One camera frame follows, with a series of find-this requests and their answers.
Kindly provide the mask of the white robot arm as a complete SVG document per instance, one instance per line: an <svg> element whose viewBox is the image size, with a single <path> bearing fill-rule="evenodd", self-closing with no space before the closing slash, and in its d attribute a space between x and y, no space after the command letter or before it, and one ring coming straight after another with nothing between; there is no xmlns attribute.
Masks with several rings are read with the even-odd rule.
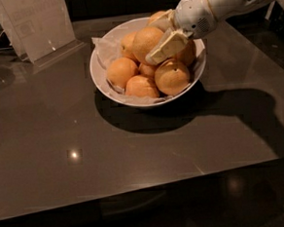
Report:
<svg viewBox="0 0 284 227"><path fill-rule="evenodd" d="M271 1L284 10L284 0L180 0L175 10L167 10L151 23L163 35L146 54L146 61L159 64L184 50L190 40L212 32L219 21L258 10Z"/></svg>

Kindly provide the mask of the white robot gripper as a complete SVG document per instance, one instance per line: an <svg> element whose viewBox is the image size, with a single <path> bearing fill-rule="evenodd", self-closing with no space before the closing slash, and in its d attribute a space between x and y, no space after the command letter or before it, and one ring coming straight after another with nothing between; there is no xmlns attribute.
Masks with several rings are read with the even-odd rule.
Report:
<svg viewBox="0 0 284 227"><path fill-rule="evenodd" d="M180 0L175 11L166 10L149 24L164 34L146 55L147 63L155 65L175 56L186 48L190 39L205 37L217 27L217 23L208 0Z"/></svg>

